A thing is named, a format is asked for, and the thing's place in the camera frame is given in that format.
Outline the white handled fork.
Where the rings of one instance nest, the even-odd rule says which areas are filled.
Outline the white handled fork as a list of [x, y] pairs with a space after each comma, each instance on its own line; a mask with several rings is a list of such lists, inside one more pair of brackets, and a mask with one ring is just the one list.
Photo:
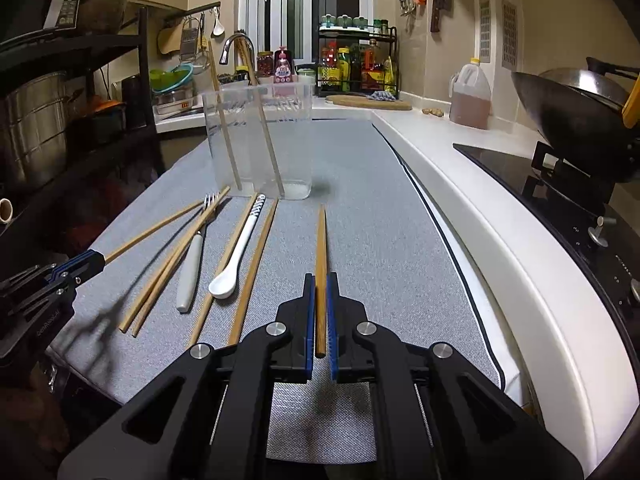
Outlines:
[[209, 222], [214, 217], [215, 213], [212, 212], [196, 230], [183, 258], [176, 295], [176, 309], [180, 314], [186, 314], [191, 309], [198, 277], [200, 276], [205, 232]]

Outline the white patterned ceramic spoon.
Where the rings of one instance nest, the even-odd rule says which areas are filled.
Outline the white patterned ceramic spoon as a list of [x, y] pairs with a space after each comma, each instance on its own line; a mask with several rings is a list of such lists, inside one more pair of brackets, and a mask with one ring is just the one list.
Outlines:
[[226, 267], [222, 270], [221, 274], [217, 275], [216, 278], [209, 283], [208, 291], [215, 299], [226, 299], [234, 292], [236, 282], [238, 281], [239, 265], [242, 255], [252, 236], [254, 226], [262, 212], [262, 208], [264, 208], [265, 201], [266, 196], [264, 194], [259, 194], [256, 197], [252, 208], [250, 208], [250, 213], [242, 226], [240, 236], [235, 243]]

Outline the chrome kitchen faucet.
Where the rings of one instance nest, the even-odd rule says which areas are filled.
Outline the chrome kitchen faucet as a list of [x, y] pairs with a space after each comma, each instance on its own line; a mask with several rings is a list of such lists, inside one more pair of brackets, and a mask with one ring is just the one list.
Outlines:
[[229, 63], [230, 50], [233, 50], [235, 54], [240, 56], [242, 63], [247, 68], [248, 80], [253, 86], [257, 86], [258, 79], [255, 72], [255, 52], [250, 37], [242, 30], [238, 30], [229, 36], [221, 48], [219, 58], [220, 65], [227, 65]]

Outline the hanging kitchen knife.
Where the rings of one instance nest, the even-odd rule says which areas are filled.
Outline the hanging kitchen knife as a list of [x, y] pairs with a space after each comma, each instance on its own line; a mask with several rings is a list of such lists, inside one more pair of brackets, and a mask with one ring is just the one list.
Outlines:
[[442, 20], [442, 11], [448, 12], [451, 9], [451, 0], [433, 0], [432, 1], [432, 17], [431, 17], [431, 33], [438, 34], [440, 32], [440, 21]]

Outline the black shelf rack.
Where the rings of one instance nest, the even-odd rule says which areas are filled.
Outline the black shelf rack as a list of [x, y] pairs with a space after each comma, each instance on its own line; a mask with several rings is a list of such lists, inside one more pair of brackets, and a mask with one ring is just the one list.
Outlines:
[[[90, 99], [93, 92], [93, 74], [122, 56], [136, 52], [142, 72], [149, 68], [148, 42], [149, 10], [139, 8], [124, 23], [117, 34], [78, 34], [52, 32], [39, 38], [26, 40], [1, 51], [1, 102], [26, 82], [50, 73], [64, 74], [68, 99], [67, 123], [70, 104], [82, 96]], [[12, 182], [6, 164], [1, 161], [1, 177]]]

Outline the grey table mat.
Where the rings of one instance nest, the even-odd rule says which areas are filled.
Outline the grey table mat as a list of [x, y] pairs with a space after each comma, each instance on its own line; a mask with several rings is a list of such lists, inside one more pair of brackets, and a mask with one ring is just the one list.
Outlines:
[[[271, 226], [244, 327], [274, 319], [314, 270], [317, 221], [326, 219], [330, 267], [342, 295], [364, 304], [370, 320], [401, 340], [452, 344], [486, 377], [504, 382], [462, 266], [434, 221], [426, 196], [381, 131], [365, 120], [310, 126], [312, 189], [304, 200], [266, 203]], [[181, 236], [181, 222], [158, 230], [80, 286], [75, 313], [52, 353], [86, 382], [126, 402], [186, 350], [194, 313], [176, 307], [169, 284], [131, 335], [119, 323]], [[326, 360], [310, 382], [274, 389], [267, 454], [273, 460], [353, 464], [375, 458], [369, 390], [334, 382]]]

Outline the large steel pot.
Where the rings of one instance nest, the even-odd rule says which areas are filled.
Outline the large steel pot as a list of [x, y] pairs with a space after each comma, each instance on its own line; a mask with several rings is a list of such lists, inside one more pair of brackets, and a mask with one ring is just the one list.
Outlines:
[[40, 188], [64, 169], [67, 99], [64, 74], [56, 72], [1, 102], [1, 160], [16, 185]]

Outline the green colander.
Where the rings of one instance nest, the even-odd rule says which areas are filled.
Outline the green colander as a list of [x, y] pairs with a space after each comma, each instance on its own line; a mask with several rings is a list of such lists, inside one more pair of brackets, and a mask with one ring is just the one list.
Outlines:
[[177, 65], [172, 70], [150, 70], [150, 86], [155, 94], [174, 91], [192, 78], [194, 67], [190, 63]]

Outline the hanging metal grater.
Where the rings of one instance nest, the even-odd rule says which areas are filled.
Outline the hanging metal grater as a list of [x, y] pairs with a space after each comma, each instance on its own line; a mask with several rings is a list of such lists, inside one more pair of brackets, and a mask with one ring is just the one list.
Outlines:
[[192, 63], [198, 57], [200, 47], [200, 21], [193, 15], [186, 16], [182, 21], [180, 37], [180, 61]]

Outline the dark bowl on shelf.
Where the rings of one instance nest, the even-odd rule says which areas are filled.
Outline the dark bowl on shelf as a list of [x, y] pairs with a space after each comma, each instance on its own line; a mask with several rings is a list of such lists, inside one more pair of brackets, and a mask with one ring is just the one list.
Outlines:
[[80, 0], [77, 28], [88, 34], [117, 34], [128, 0]]

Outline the clear plastic container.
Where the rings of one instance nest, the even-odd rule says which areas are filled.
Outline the clear plastic container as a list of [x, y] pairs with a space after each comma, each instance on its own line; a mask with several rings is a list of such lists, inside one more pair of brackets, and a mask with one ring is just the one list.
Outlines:
[[216, 92], [203, 96], [205, 128], [216, 187], [228, 186], [233, 196], [264, 194], [280, 200], [303, 200], [311, 191], [311, 98], [309, 84], [294, 82], [292, 96], [276, 96], [274, 84], [260, 84], [262, 104], [284, 186], [284, 197], [274, 178], [260, 124], [253, 86], [220, 88], [224, 116], [238, 165], [242, 190], [235, 187], [218, 112]]

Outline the black gas stove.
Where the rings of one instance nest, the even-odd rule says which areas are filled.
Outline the black gas stove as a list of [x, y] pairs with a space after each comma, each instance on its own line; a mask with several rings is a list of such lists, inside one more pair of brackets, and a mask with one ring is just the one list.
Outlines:
[[528, 158], [454, 144], [519, 200], [561, 243], [626, 322], [639, 319], [639, 235], [610, 206], [589, 211], [548, 185]]

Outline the red jar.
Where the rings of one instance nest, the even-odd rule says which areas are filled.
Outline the red jar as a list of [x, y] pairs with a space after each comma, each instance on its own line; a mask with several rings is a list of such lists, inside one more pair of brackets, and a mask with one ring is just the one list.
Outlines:
[[256, 74], [258, 78], [268, 78], [273, 75], [273, 53], [271, 51], [257, 53]]

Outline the hanging white ladle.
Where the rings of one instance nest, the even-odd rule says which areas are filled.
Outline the hanging white ladle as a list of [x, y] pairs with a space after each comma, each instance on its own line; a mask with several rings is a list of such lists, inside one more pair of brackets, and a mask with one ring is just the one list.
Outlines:
[[224, 25], [221, 23], [221, 19], [220, 19], [220, 10], [218, 8], [218, 6], [215, 6], [213, 8], [213, 26], [212, 26], [212, 32], [210, 33], [210, 36], [212, 38], [221, 38], [224, 36], [224, 34], [226, 33], [226, 30], [224, 29]]

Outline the pink dish soap bottle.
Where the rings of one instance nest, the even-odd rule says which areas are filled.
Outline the pink dish soap bottle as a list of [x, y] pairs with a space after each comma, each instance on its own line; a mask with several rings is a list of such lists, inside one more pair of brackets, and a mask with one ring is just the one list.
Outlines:
[[283, 46], [274, 54], [273, 84], [276, 96], [292, 96], [295, 93], [291, 53]]

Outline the white jar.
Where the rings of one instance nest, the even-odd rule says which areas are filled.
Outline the white jar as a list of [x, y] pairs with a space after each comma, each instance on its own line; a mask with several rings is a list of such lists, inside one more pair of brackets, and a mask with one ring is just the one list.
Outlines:
[[316, 84], [317, 72], [314, 68], [299, 67], [297, 70], [298, 81], [302, 84], [314, 86]]

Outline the ginger pieces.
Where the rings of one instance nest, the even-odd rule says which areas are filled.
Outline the ginger pieces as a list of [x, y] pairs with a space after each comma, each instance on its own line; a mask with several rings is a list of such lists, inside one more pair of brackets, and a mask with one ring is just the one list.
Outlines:
[[423, 113], [424, 115], [432, 115], [432, 116], [435, 116], [435, 117], [442, 117], [442, 116], [444, 116], [444, 111], [443, 111], [443, 110], [441, 110], [441, 109], [440, 109], [440, 108], [438, 108], [438, 107], [425, 107], [425, 108], [422, 110], [422, 113]]

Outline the round wooden cutting board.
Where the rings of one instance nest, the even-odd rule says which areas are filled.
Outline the round wooden cutting board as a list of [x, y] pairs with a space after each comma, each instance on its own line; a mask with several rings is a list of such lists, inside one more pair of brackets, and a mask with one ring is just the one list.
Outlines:
[[347, 107], [367, 108], [368, 110], [412, 110], [410, 103], [405, 101], [377, 101], [366, 96], [346, 96], [346, 94], [334, 94], [327, 96], [326, 100], [332, 104]]

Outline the plastic oil jug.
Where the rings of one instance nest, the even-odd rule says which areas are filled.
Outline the plastic oil jug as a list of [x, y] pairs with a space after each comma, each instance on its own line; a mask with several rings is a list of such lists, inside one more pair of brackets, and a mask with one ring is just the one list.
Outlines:
[[452, 122], [477, 129], [488, 128], [491, 88], [478, 58], [471, 58], [451, 76], [449, 97], [449, 118]]

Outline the blue checked cloth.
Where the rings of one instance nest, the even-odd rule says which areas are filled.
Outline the blue checked cloth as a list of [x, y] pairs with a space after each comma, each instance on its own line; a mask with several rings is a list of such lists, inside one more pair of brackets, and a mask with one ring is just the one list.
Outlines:
[[376, 102], [394, 102], [397, 100], [393, 93], [383, 90], [371, 93], [370, 96], [368, 96], [368, 99]]

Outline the black wok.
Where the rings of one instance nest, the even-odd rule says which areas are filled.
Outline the black wok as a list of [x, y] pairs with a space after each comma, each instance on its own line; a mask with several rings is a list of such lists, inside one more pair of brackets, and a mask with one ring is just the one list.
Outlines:
[[619, 110], [550, 79], [514, 72], [514, 88], [559, 158], [593, 177], [629, 182], [639, 175], [639, 128]]

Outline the black spice rack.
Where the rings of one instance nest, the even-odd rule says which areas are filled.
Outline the black spice rack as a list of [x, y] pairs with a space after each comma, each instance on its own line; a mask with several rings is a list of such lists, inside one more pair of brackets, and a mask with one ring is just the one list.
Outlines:
[[397, 28], [387, 20], [324, 14], [317, 32], [318, 96], [399, 96]]

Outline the steel wok lid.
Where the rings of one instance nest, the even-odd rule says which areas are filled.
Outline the steel wok lid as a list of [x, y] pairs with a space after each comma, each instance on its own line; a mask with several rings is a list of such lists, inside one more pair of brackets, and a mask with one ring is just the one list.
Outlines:
[[629, 92], [608, 75], [619, 76], [635, 81], [639, 76], [638, 67], [630, 67], [600, 61], [591, 56], [586, 57], [587, 68], [552, 68], [539, 76], [565, 84], [567, 87], [591, 96], [609, 107], [621, 110], [626, 104]]

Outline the yellow handled spatula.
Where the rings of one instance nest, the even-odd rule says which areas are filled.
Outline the yellow handled spatula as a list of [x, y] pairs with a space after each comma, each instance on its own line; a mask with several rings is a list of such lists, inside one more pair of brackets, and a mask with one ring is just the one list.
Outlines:
[[640, 120], [640, 76], [629, 93], [622, 109], [623, 124], [627, 129], [634, 128]]

